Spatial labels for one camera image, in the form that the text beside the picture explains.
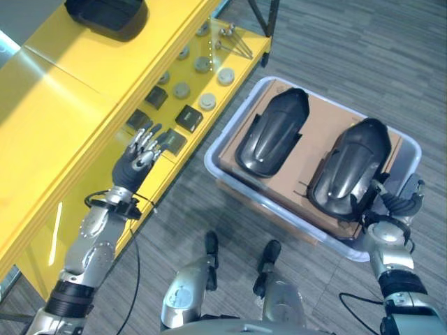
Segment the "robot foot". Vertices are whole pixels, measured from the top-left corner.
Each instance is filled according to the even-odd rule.
[[[281,244],[273,239],[265,246],[261,261],[258,264],[259,276],[253,286],[253,293],[264,298],[267,290],[267,277],[269,272],[273,272],[274,263],[281,253]]]
[[[216,269],[219,267],[219,259],[217,256],[219,251],[219,240],[217,239],[216,233],[213,231],[209,231],[205,235],[205,251],[208,256],[214,258],[214,266],[208,268],[207,290],[215,291],[217,290]]]

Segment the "yellow shelf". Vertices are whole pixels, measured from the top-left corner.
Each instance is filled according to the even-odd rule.
[[[211,32],[208,35],[203,37],[194,36],[189,41],[189,56],[181,61],[174,60],[168,69],[170,81],[165,85],[159,85],[168,94],[168,98],[159,110],[155,110],[149,103],[142,99],[140,100],[142,102],[140,102],[138,108],[146,112],[155,123],[162,123],[163,131],[172,128],[187,140],[177,156],[168,151],[163,153],[138,191],[139,194],[150,199],[153,203],[156,203],[169,187],[183,164],[186,163],[216,118],[258,63],[262,54],[270,46],[269,38],[249,31],[238,30],[245,42],[253,50],[254,58],[252,60],[226,52],[225,50],[215,50],[213,47],[210,50],[210,46],[213,46],[220,39],[218,31],[226,26],[228,24],[225,22],[212,20]],[[222,43],[228,46],[231,45],[225,40],[222,40]],[[212,71],[205,74],[197,73],[193,67],[196,58],[203,56],[208,56],[212,59]],[[221,86],[217,82],[217,73],[225,67],[230,67],[235,71],[235,81],[227,87]],[[190,96],[184,100],[176,99],[172,93],[173,87],[180,81],[188,82],[191,88]],[[216,96],[217,104],[213,110],[206,112],[198,106],[198,99],[203,93],[209,92]],[[175,123],[175,117],[186,104],[199,110],[203,115],[203,120],[192,134]],[[57,234],[54,234],[57,212],[56,204],[51,210],[51,215],[46,220],[45,227],[36,235],[30,247],[17,261],[17,265],[22,273],[42,297],[48,297],[52,286],[57,280],[59,270],[63,267],[65,252],[78,235],[79,223],[88,210],[82,200],[93,191],[110,187],[112,184],[110,176],[112,167],[123,152],[131,136],[132,133],[129,133],[128,127],[122,127],[119,130],[109,145],[83,174],[73,190],[66,197],[61,198],[63,209]],[[121,252],[131,238],[129,227],[132,227],[134,230],[138,229],[152,210],[152,205],[144,200],[140,200],[139,205],[143,216],[139,221],[128,223],[124,234],[118,242],[117,254]],[[53,244],[56,248],[54,259],[50,257]]]
[[[148,1],[127,43],[62,5],[0,69],[0,280],[218,3]]]

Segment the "wire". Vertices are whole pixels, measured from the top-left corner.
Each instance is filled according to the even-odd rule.
[[[366,323],[364,323],[349,307],[348,305],[346,305],[346,303],[343,300],[343,296],[347,296],[347,297],[351,297],[357,300],[361,300],[362,302],[368,302],[370,304],[376,304],[376,305],[382,305],[383,302],[382,301],[375,301],[375,300],[370,300],[370,299],[366,299],[366,298],[362,298],[362,297],[358,297],[357,295],[352,295],[351,293],[346,293],[346,292],[341,292],[338,294],[338,297],[340,299],[340,301],[342,302],[344,308],[346,308],[348,310],[348,312],[350,314],[352,314],[353,317],[356,318],[356,320],[358,322],[360,322],[363,327],[365,327],[366,329],[368,329],[371,333],[375,334],[375,335],[379,335],[379,333],[376,333],[370,326],[368,326]]]
[[[129,309],[129,312],[127,313],[126,319],[124,319],[124,322],[123,322],[121,328],[119,328],[117,335],[121,334],[123,328],[126,326],[127,321],[129,321],[129,318],[131,317],[133,306],[135,305],[135,300],[137,299],[138,287],[140,286],[140,250],[138,249],[138,243],[137,243],[136,236],[133,234],[132,229],[129,229],[129,230],[131,231],[133,243],[135,244],[135,250],[137,252],[137,283],[136,283],[136,287],[135,287],[135,293],[133,294],[131,307]]]
[[[87,206],[87,207],[91,207],[91,202],[90,202],[90,200],[91,200],[91,198],[92,197],[94,197],[95,195],[103,195],[103,194],[106,194],[107,192],[108,192],[109,190],[102,190],[102,191],[97,191],[97,192],[93,192],[93,193],[90,193],[87,197],[85,197],[85,199],[84,199],[84,203],[85,203],[85,205]]]
[[[408,240],[411,242],[411,249],[410,249],[410,254],[412,254],[414,252],[414,249],[416,249],[416,243],[414,243],[412,238],[408,238]]]

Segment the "transparent plastic bin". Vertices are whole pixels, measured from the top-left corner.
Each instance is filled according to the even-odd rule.
[[[213,176],[215,176],[217,179],[220,179],[223,183],[225,183],[235,191],[245,195],[254,202],[259,203],[261,206],[270,210],[272,213],[278,215],[278,217],[282,218],[284,221],[290,223],[297,229],[309,234],[310,236],[319,240],[326,246],[329,246],[330,248],[334,249],[340,255],[343,255],[345,258],[348,258],[356,262],[369,261],[369,255],[367,252],[363,250],[362,247],[362,241],[363,241],[362,233],[360,233],[360,236],[355,241],[340,241],[338,239],[335,239],[334,237],[320,230],[318,227],[303,220],[296,214],[277,204],[269,197],[260,194],[259,192],[252,189],[250,186],[244,184],[242,181],[232,177],[231,175],[229,175],[228,173],[219,168],[218,166],[219,153],[224,148],[225,144],[229,141],[232,134],[237,130],[238,126],[244,119],[245,115],[250,111],[253,104],[258,100],[258,98],[266,89],[268,84],[273,80],[279,80],[293,87],[299,87],[291,82],[288,82],[278,77],[265,77],[259,82],[257,82],[255,87],[251,90],[247,99],[245,99],[243,104],[241,104],[241,106],[237,109],[236,113],[233,115],[233,117],[228,122],[226,127],[222,130],[220,136],[214,141],[214,143],[207,150],[205,154],[205,167]],[[366,117],[365,115],[356,112],[355,110],[352,110],[336,102],[328,100],[303,87],[299,88],[304,89],[309,95],[316,96],[320,99],[328,101],[329,103],[342,107],[345,110],[348,110],[349,112],[359,115],[362,118]],[[394,128],[390,127],[389,129],[395,131],[397,134],[402,136],[402,145],[397,153],[393,166],[390,169],[390,177],[386,181],[386,188],[391,193],[398,194],[402,190],[402,187],[405,185],[407,179],[416,171],[416,168],[420,162],[421,150],[419,144],[413,138],[409,137],[406,134],[403,134],[402,132]],[[374,203],[373,208],[380,214],[386,213],[386,209],[379,201]]]

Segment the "robot leg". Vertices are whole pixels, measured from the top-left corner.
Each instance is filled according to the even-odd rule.
[[[218,241],[214,232],[205,236],[206,256],[180,269],[168,288],[161,310],[162,328],[178,328],[200,318],[207,290],[217,289]]]
[[[280,253],[281,244],[276,240],[270,241],[264,248],[253,292],[264,298],[263,320],[306,327],[302,297],[298,288],[275,272],[274,263]]]

